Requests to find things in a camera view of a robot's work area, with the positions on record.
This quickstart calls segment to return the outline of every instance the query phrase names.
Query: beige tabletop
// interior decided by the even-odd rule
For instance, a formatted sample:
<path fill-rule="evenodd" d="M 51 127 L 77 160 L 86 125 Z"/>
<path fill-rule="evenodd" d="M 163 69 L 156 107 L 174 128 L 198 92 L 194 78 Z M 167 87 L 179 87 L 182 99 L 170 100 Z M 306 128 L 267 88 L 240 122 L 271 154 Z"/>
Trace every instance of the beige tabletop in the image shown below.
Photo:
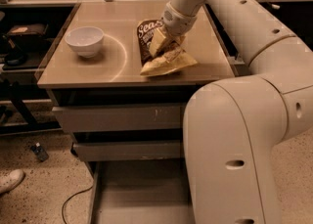
<path fill-rule="evenodd" d="M 234 74 L 204 10 L 200 10 L 196 24 L 182 45 L 199 64 L 165 76 L 148 78 L 140 75 L 142 64 L 137 24 L 146 19 L 159 19 L 166 2 L 82 3 L 67 31 L 86 25 L 101 28 L 105 34 L 101 53 L 92 59 L 80 58 L 62 39 L 38 81 L 39 87 L 205 84 L 232 77 Z"/>

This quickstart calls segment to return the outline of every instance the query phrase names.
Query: snack bag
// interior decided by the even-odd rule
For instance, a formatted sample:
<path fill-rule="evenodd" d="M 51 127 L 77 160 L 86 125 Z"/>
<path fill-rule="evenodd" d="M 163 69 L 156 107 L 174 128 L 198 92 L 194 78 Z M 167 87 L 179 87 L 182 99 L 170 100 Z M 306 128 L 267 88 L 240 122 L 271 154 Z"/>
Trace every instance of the snack bag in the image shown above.
<path fill-rule="evenodd" d="M 180 46 L 185 37 L 170 37 L 161 20 L 140 22 L 137 37 L 143 66 L 141 75 L 165 75 L 198 63 Z"/>

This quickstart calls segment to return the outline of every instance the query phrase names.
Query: ceramic bowl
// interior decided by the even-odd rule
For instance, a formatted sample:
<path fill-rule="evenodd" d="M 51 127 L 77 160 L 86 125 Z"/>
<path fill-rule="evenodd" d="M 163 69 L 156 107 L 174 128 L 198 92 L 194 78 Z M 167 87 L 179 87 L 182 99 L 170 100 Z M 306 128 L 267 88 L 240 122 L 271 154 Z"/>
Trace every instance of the ceramic bowl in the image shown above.
<path fill-rule="evenodd" d="M 83 26 L 71 30 L 66 35 L 66 43 L 78 56 L 96 56 L 103 43 L 104 33 L 95 26 Z"/>

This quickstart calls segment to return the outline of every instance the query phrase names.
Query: speckled floor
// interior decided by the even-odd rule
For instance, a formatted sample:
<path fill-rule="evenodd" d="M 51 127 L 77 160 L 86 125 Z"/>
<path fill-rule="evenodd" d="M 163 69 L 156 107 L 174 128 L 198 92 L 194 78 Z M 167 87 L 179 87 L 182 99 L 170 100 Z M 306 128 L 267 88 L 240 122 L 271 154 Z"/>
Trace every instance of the speckled floor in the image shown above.
<path fill-rule="evenodd" d="M 50 156 L 44 162 L 29 149 L 36 142 Z M 0 195 L 1 224 L 64 223 L 65 200 L 92 184 L 85 164 L 70 153 L 70 147 L 69 136 L 60 130 L 0 137 L 0 176 L 16 168 L 26 174 L 15 190 Z M 275 147 L 272 159 L 282 223 L 313 224 L 313 128 Z M 90 198 L 89 191 L 67 204 L 68 223 L 87 222 Z"/>
<path fill-rule="evenodd" d="M 0 138 L 0 175 L 17 168 L 25 172 L 25 178 L 16 189 L 0 195 L 0 223 L 64 223 L 64 201 L 93 182 L 85 164 L 70 153 L 68 135 L 50 131 Z M 43 162 L 29 149 L 36 142 L 40 142 L 49 155 Z M 67 204 L 68 223 L 87 222 L 90 197 L 91 191 Z"/>

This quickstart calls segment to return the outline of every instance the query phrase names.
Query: cable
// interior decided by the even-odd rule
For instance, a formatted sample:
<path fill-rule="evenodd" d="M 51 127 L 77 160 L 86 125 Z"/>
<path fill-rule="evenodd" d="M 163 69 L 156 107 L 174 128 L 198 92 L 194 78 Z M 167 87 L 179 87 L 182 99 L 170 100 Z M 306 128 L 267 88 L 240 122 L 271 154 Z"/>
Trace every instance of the cable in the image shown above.
<path fill-rule="evenodd" d="M 66 218 L 65 218 L 65 209 L 66 209 L 67 203 L 68 203 L 73 197 L 75 197 L 75 196 L 77 196 L 77 195 L 79 195 L 79 194 L 82 194 L 82 193 L 85 193 L 85 192 L 91 190 L 92 187 L 93 187 L 93 186 L 91 186 L 91 187 L 88 188 L 88 189 L 85 189 L 85 190 L 82 190 L 82 191 L 79 191 L 79 192 L 73 194 L 71 197 L 67 198 L 67 200 L 63 203 L 63 205 L 62 205 L 62 218 L 63 218 L 63 221 L 65 222 L 65 224 L 67 224 L 67 221 L 66 221 Z"/>

